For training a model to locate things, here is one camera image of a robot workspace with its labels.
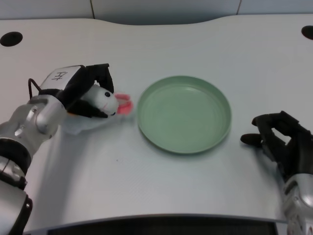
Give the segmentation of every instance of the table surface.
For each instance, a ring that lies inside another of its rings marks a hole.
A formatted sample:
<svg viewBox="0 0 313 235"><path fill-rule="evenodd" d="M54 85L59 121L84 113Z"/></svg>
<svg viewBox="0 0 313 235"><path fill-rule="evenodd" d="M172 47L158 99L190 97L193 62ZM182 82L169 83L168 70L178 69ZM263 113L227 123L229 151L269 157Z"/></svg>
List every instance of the table surface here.
<svg viewBox="0 0 313 235"><path fill-rule="evenodd" d="M240 143L255 116L284 110L313 130L313 15L231 16L189 25L129 26L90 19L0 21L0 122L28 101L28 78L56 68L109 63L116 90L134 103L153 82L190 75L218 87L232 108L226 140L195 156L149 144L135 114L74 137L58 131L34 156L27 231L114 217L201 214L284 221L281 178Z"/></svg>

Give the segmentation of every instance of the silver joint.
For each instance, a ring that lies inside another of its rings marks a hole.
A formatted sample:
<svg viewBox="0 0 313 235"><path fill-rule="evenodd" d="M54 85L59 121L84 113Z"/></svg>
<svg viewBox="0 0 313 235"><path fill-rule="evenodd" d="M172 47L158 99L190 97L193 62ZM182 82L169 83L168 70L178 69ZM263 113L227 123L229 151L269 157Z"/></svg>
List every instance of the silver joint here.
<svg viewBox="0 0 313 235"><path fill-rule="evenodd" d="M2 156L0 156L0 174L11 178L15 182L20 181L21 177L25 177L25 174L18 165Z"/></svg>
<svg viewBox="0 0 313 235"><path fill-rule="evenodd" d="M289 235L313 235L313 175L296 174L284 187Z"/></svg>

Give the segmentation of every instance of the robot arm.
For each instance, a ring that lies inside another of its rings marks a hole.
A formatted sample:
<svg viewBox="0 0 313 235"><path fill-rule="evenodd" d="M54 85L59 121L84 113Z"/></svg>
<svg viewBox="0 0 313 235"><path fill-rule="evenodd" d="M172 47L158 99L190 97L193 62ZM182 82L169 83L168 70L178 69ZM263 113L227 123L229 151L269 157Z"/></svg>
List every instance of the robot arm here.
<svg viewBox="0 0 313 235"><path fill-rule="evenodd" d="M285 181L282 195L288 235L313 235L313 136L284 111L258 116L252 124L260 133L243 135L241 141L263 148L277 162ZM272 128L291 137L290 141L285 144Z"/></svg>
<svg viewBox="0 0 313 235"><path fill-rule="evenodd" d="M54 136L67 111L77 106L95 80L102 83L112 80L108 66L55 70L37 87L39 95L32 97L30 89L28 103L18 107L10 120L0 125L0 235L23 233L32 210L32 201L24 191L25 175L34 154ZM107 117L98 109L83 105L84 112L79 111L82 115Z"/></svg>

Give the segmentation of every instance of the plush bunny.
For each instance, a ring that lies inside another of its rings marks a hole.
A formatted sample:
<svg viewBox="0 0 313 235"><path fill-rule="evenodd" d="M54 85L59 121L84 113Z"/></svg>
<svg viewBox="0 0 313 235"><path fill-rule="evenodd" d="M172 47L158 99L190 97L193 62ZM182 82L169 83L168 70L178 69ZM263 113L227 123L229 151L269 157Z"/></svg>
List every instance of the plush bunny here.
<svg viewBox="0 0 313 235"><path fill-rule="evenodd" d="M68 113L62 124L62 129L72 135L77 135L83 130L90 130L108 122L115 114L127 115L133 108L130 96L127 94L111 93L107 89L98 85L93 85L85 93L82 101L86 101L91 106L105 113L108 117L84 117Z"/></svg>

